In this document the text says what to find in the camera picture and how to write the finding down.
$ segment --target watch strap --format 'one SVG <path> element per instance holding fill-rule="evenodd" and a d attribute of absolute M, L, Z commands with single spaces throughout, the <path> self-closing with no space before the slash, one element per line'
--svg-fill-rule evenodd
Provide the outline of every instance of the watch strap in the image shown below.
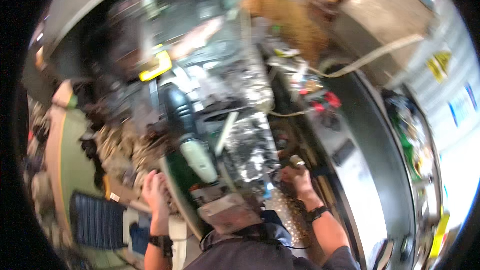
<path fill-rule="evenodd" d="M 163 251 L 164 258 L 171 258 L 172 254 L 172 245 L 173 242 L 167 235 L 149 235 L 148 243 L 153 246 L 159 247 Z"/>
<path fill-rule="evenodd" d="M 312 223 L 313 221 L 315 221 L 315 219 L 320 218 L 323 213 L 329 212 L 329 211 L 330 209 L 327 208 L 325 205 L 321 207 L 317 207 L 314 210 L 307 213 L 307 221 L 309 223 Z"/>

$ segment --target blue fabric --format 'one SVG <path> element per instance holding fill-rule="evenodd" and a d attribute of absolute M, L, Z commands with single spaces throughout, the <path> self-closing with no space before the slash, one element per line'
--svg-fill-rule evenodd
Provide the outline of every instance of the blue fabric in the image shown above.
<path fill-rule="evenodd" d="M 149 227 L 139 227 L 137 223 L 130 225 L 130 237 L 132 249 L 145 255 L 148 246 Z"/>

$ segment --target man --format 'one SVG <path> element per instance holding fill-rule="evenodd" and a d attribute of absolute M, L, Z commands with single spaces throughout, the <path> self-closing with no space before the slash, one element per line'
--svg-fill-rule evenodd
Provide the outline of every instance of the man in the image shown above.
<path fill-rule="evenodd" d="M 324 203 L 312 188 L 309 172 L 304 171 L 302 175 L 297 173 L 294 169 L 285 167 L 282 169 L 282 179 L 293 185 L 297 198 L 303 201 L 308 212 L 316 209 L 324 211 L 325 209 L 321 208 Z M 165 175 L 150 172 L 143 184 L 142 195 L 152 209 L 151 236 L 167 236 L 169 233 L 169 211 L 164 199 L 165 192 Z M 202 240 L 203 253 L 185 269 L 360 269 L 351 255 L 345 231 L 329 211 L 322 212 L 320 217 L 314 219 L 312 226 L 321 249 L 328 257 L 322 268 L 303 257 L 293 256 L 290 249 L 280 242 L 252 237 L 231 237 L 209 245 L 204 244 L 208 238 Z M 171 259 L 164 257 L 162 249 L 149 243 L 145 254 L 145 269 L 170 270 Z"/>

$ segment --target sticker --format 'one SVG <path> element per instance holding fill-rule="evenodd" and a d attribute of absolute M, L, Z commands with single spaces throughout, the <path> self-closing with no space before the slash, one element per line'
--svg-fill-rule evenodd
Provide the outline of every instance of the sticker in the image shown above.
<path fill-rule="evenodd" d="M 110 199 L 118 202 L 120 200 L 120 196 L 112 192 L 110 193 Z"/>
<path fill-rule="evenodd" d="M 470 84 L 466 84 L 465 87 L 448 102 L 448 106 L 452 112 L 456 127 L 459 127 L 460 123 L 470 117 L 470 115 L 476 113 L 478 110 L 477 101 L 473 96 Z"/>
<path fill-rule="evenodd" d="M 448 75 L 448 62 L 452 57 L 452 52 L 443 50 L 438 51 L 427 61 L 427 67 L 433 73 L 438 82 L 442 82 Z"/>

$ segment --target yellow warning label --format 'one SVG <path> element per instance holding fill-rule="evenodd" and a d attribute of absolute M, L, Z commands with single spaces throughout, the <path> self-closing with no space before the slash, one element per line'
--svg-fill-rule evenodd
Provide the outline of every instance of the yellow warning label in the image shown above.
<path fill-rule="evenodd" d="M 450 51 L 439 51 L 427 61 L 427 67 L 433 73 L 433 76 L 438 82 L 442 82 L 447 77 L 450 57 L 452 57 Z"/>
<path fill-rule="evenodd" d="M 440 51 L 434 54 L 433 57 L 440 64 L 440 67 L 443 70 L 443 72 L 447 74 L 448 61 L 450 61 L 450 57 L 452 57 L 452 53 L 449 51 Z"/>

